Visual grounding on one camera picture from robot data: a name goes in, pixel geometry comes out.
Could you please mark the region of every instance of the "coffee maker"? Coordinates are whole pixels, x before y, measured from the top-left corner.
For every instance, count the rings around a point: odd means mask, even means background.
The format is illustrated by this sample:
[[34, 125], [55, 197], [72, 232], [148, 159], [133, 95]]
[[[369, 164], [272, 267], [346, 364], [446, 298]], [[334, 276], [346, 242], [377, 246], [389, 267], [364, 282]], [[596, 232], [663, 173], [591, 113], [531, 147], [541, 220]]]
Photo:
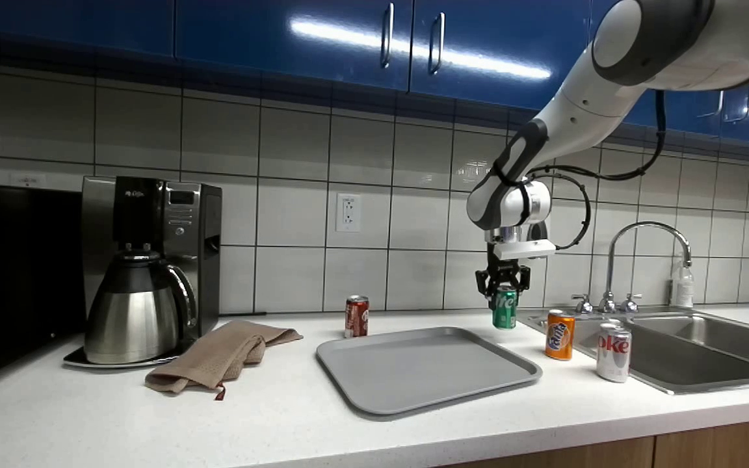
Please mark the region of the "coffee maker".
[[86, 360], [184, 351], [217, 319], [220, 190], [171, 180], [83, 181]]

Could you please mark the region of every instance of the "stainless steel carafe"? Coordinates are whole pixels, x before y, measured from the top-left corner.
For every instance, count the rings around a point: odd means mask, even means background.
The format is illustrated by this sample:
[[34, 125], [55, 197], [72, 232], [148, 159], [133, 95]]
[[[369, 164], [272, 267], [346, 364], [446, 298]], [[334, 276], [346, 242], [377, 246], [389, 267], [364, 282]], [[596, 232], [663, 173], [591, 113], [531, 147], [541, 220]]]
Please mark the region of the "stainless steel carafe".
[[115, 255], [86, 321], [90, 364], [135, 364], [176, 354], [191, 341], [195, 298], [187, 278], [159, 252]]

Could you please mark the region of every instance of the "white tile backsplash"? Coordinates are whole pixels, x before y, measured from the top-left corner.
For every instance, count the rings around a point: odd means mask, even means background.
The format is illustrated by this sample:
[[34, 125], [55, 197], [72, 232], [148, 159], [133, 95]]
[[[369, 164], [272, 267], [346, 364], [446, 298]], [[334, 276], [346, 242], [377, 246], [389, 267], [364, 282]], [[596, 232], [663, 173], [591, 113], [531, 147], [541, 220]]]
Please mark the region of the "white tile backsplash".
[[[484, 310], [484, 232], [464, 195], [505, 147], [498, 128], [228, 95], [176, 85], [0, 67], [0, 184], [78, 190], [81, 176], [167, 176], [223, 186], [223, 311]], [[557, 164], [627, 172], [649, 147], [602, 142]], [[581, 220], [557, 180], [550, 238]], [[693, 252], [697, 301], [749, 301], [749, 161], [663, 154], [635, 181], [580, 180], [593, 226], [580, 246], [531, 262], [520, 307], [601, 298], [613, 234], [654, 217]], [[359, 232], [338, 229], [338, 193], [359, 199]], [[657, 229], [615, 246], [613, 293], [666, 301], [682, 252]]]

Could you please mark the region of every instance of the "gray tray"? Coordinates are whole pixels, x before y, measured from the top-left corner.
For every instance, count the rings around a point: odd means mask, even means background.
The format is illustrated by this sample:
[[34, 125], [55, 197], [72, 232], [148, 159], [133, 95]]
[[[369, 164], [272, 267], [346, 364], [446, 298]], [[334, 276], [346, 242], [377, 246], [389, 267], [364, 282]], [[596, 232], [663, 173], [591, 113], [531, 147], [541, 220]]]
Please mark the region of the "gray tray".
[[316, 360], [350, 408], [394, 418], [533, 384], [541, 368], [460, 327], [327, 341]]

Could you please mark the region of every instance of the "kitchen counter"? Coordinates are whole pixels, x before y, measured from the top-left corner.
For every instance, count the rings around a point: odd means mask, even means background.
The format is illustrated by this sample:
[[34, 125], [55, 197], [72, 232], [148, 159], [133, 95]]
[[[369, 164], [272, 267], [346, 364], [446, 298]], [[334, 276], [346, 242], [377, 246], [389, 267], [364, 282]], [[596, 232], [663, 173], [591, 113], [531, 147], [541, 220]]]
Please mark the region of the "kitchen counter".
[[[749, 321], [749, 307], [708, 311]], [[78, 341], [0, 371], [0, 464], [442, 464], [749, 420], [749, 386], [666, 395], [636, 380], [611, 384], [593, 359], [550, 360], [541, 333], [494, 330], [489, 311], [375, 311], [371, 333], [464, 327], [542, 368], [531, 386], [377, 420], [354, 414], [314, 360], [320, 343], [341, 337], [341, 315], [254, 321], [297, 327], [304, 341], [271, 349], [225, 384], [225, 399], [152, 392], [148, 368], [68, 368], [61, 356]]]

